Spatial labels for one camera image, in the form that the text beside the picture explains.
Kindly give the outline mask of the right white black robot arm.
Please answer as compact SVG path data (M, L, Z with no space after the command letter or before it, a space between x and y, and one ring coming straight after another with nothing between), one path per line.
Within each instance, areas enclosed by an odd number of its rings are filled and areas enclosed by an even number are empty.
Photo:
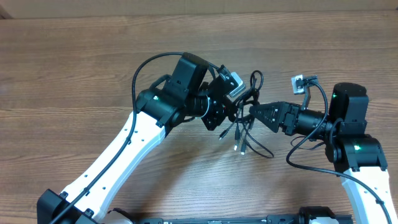
M365 87L355 83L337 83L325 112L277 101L250 107L249 112L271 131L286 135L301 134L303 140L322 140L332 170L296 164L292 154L287 163L295 168L332 174L341 179L351 202L357 223L397 223L397 214L389 187L387 159L381 143L365 133L369 98Z

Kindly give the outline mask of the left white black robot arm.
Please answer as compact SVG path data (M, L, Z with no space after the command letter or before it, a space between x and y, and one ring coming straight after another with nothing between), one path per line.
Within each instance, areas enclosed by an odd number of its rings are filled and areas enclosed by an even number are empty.
M201 119L219 126L229 98L245 85L235 72L196 55L179 52L172 74L132 94L133 111L111 144L79 178L59 194L48 189L37 201L38 223L133 223L127 213L108 208L146 155L176 126Z

